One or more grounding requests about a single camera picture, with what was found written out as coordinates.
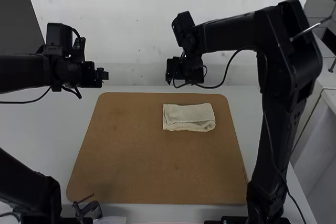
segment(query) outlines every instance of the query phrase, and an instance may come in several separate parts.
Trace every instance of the black cable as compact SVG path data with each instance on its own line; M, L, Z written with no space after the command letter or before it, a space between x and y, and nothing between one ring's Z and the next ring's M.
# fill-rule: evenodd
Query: black cable
M73 28L72 31L73 31L74 34L76 34L77 38L80 38L79 32L77 32L76 29Z
M17 220L17 222L20 222L19 215L14 212L6 212L4 214L0 214L0 218L5 217L5 216L13 216Z
M77 87L74 87L75 91L72 90L72 89L66 88L65 86L62 86L61 88L62 88L64 91L67 91L67 92L69 92L69 93L74 94L75 96L78 97L79 100L82 99L82 95L80 94L80 92L79 92L79 90L77 89Z
M173 73L173 85L174 85L174 87L177 88L177 89L179 89L179 88L181 88L181 87L183 87L183 86L186 86L186 85L188 85L188 84L195 85L195 86L198 86L198 87L203 88L203 89L217 89L217 88L219 88L220 86L223 85L223 83L224 83L224 81L225 81L225 79L226 79L227 71L229 70L229 66L230 66L232 60L236 57L236 55L237 55L238 53L240 53L241 51L243 51L243 50L252 50L252 49L253 49L253 48L250 48L250 47L244 47L244 48L240 48L240 49L238 49L237 51L235 51L234 54L233 54L233 55L231 56L231 58L229 59L227 65L226 65L225 73L224 73L224 77L223 77L222 81L220 82L220 84L217 84L217 85L215 85L215 86L210 86L210 87L209 87L209 86L203 86L203 85L200 85L200 84L195 83L195 82L192 82L192 81L186 82L186 83L184 83L184 84L182 84L182 85L180 85L180 86L176 86L176 85L175 85L175 73L176 73L177 67L178 67L178 65L180 64L181 59L182 59L182 57L183 57L183 55L184 55L184 51L183 51L182 54L181 54L181 56L180 56L179 61L177 62L176 66L175 66L175 70L174 70L174 73Z
M28 103L37 102L37 101L41 100L50 91L50 89L51 89L51 87L49 87L47 89L47 91L44 92L43 95L41 95L39 98L34 99L34 100L30 100L30 101L13 101L13 102L11 102L11 101L8 101L8 102L7 101L0 101L0 104L28 104Z
M265 85L266 85L266 80L267 80L267 58L266 58L266 55L264 55L264 58L265 58L265 75L264 75L264 83L261 87L262 90L265 90ZM266 116L266 113L265 113L265 110L264 110L264 100L262 101L262 107L263 107L263 116L264 116L264 119L265 119L265 124L266 124L266 129L267 129L267 133L268 133L268 139L269 139L269 145L270 145L270 151L271 151L271 162L272 162L272 165L274 167L274 169L276 170L276 172L278 173L278 175L280 176L284 186L285 186L285 189L286 189L286 192L289 196L289 198L293 201L293 203L295 204L296 208L298 209L299 213L300 213L300 216L302 218L302 221L304 224L307 224L306 223L306 220L305 220L305 217L303 216L303 213L301 211L301 208L299 207L299 204L296 202L296 200L294 199L294 197L292 196L292 194L290 194L290 191L289 191L289 188L288 188L288 185L287 185L287 182L285 180L285 178L283 177L281 171L279 170L278 166L276 165L276 162L275 162L275 155L274 155L274 150L273 150L273 145L272 145L272 140L271 140L271 134L270 134L270 129L269 129L269 125L268 125L268 121L267 121L267 116Z
M208 73L208 68L207 68L206 65L203 65L202 67L205 68L205 70L206 70L206 71L205 71L205 74L203 75L203 78L204 78L204 77L206 77L206 74Z

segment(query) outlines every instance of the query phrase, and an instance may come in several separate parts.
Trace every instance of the white paper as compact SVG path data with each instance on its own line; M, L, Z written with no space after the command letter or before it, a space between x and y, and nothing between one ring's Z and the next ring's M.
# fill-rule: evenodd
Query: white paper
M106 216L93 220L93 224L126 224L126 217Z

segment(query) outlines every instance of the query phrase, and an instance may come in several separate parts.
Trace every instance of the folded towel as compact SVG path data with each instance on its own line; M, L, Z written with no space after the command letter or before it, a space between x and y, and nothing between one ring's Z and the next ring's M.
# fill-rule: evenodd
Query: folded towel
M165 131L207 132L213 130L215 126L215 114L210 103L185 106L163 105Z

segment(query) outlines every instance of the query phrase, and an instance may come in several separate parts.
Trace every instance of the white wall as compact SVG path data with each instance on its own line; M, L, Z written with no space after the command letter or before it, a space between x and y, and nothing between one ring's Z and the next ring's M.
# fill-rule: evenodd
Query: white wall
M189 10L195 23L199 24L277 5L281 1L283 0L31 0L44 37L48 22L68 24L87 38L88 60L121 64L111 66L112 69L119 70L119 74L113 76L113 84L151 84L141 77L143 74L129 74L132 69L147 73L151 79L164 80L164 72L156 71L153 66L165 71L166 59L180 55L181 49L177 46L171 29L172 20L180 12ZM230 54L232 52L226 52L223 57L218 52L205 56L204 63L207 66L224 65ZM239 77L232 78L231 84L257 85L254 53L242 52L233 64L248 65L251 68L237 69ZM220 80L221 78L211 80L209 72L208 84L216 84Z

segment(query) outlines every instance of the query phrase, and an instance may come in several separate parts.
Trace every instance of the cloth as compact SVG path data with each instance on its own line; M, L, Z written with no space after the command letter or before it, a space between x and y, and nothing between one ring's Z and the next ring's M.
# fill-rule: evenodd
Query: cloth
M216 126L210 103L197 105L163 105L163 130L207 132Z

